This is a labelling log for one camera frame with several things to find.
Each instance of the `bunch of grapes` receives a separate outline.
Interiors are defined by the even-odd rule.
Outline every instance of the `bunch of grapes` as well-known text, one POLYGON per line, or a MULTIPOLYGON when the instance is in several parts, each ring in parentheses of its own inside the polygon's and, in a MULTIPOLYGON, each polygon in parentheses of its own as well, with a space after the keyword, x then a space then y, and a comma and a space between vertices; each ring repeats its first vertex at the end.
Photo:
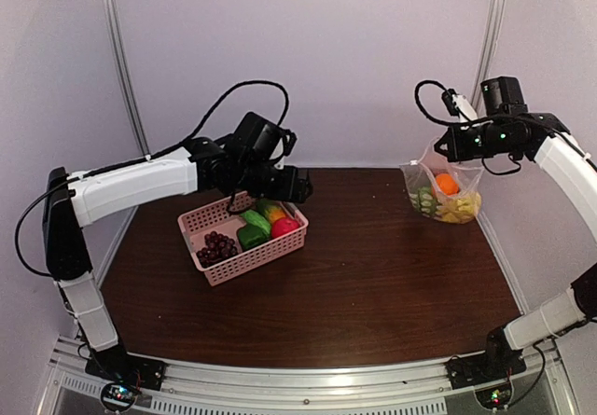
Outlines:
POLYGON ((231 237, 212 231, 205 235, 205 247, 198 253, 197 257, 203 266, 214 264, 238 255, 239 251, 231 237))

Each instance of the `orange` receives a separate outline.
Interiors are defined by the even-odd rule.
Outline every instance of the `orange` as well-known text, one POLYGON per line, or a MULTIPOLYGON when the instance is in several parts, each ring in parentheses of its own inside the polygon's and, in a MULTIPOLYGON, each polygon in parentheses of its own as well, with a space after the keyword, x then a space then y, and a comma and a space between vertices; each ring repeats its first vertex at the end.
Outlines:
POLYGON ((438 174, 436 176, 436 183, 439 189, 441 189, 446 196, 456 194, 459 190, 456 181, 447 173, 438 174))

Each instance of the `red fruit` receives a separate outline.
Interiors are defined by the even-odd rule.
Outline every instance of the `red fruit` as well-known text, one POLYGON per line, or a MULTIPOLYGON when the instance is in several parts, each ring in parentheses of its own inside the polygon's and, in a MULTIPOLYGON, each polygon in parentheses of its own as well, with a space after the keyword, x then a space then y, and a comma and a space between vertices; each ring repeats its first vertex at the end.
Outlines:
POLYGON ((280 238, 286 233, 290 233, 300 227, 300 224, 290 217, 282 217, 271 226, 271 237, 280 238))

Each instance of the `pink basket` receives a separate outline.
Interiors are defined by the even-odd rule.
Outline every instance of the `pink basket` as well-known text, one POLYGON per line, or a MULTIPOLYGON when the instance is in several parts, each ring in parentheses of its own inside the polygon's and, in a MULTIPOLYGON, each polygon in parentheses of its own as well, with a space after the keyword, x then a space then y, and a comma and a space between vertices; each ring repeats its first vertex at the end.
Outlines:
MULTIPOLYGON (((301 248, 305 244, 305 235, 309 221, 292 203, 276 202, 284 211, 295 219, 300 227, 280 238, 271 240, 246 252, 242 252, 226 261, 204 268, 197 252, 205 247, 205 235, 211 231, 217 231, 230 236, 236 242, 239 252, 242 250, 236 237, 236 230, 245 225, 244 220, 235 214, 229 214, 226 210, 229 198, 204 205, 192 212, 181 214, 178 217, 178 226, 183 233, 187 248, 195 262, 198 270, 205 273, 207 281, 211 286, 227 282, 238 277, 249 270, 263 266, 280 256, 284 256, 301 248)), ((253 204, 255 199, 248 196, 246 192, 236 196, 232 210, 241 210, 253 204)))

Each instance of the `vertical metal post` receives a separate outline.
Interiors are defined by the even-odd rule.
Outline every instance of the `vertical metal post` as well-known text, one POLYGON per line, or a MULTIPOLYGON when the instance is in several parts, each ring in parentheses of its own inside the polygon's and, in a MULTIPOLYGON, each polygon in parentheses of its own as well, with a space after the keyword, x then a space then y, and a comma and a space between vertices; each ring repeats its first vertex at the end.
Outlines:
POLYGON ((487 79, 487 75, 489 74, 489 69, 495 54, 495 48, 497 47, 497 39, 499 38, 500 29, 502 27, 505 7, 506 0, 491 0, 489 4, 479 68, 477 70, 477 77, 475 78, 475 85, 471 95, 471 104, 478 113, 482 111, 479 84, 481 81, 487 79))
POLYGON ((135 101, 132 89, 131 75, 124 54, 122 34, 118 23, 116 0, 104 0, 104 7, 108 24, 108 33, 110 35, 112 50, 116 61, 118 82, 120 83, 120 88, 122 90, 122 97, 124 98, 127 113, 129 114, 129 120, 131 121, 132 132, 137 146, 139 147, 141 154, 146 156, 150 154, 149 146, 147 144, 145 131, 143 130, 141 118, 139 117, 139 109, 137 108, 137 102, 135 101))

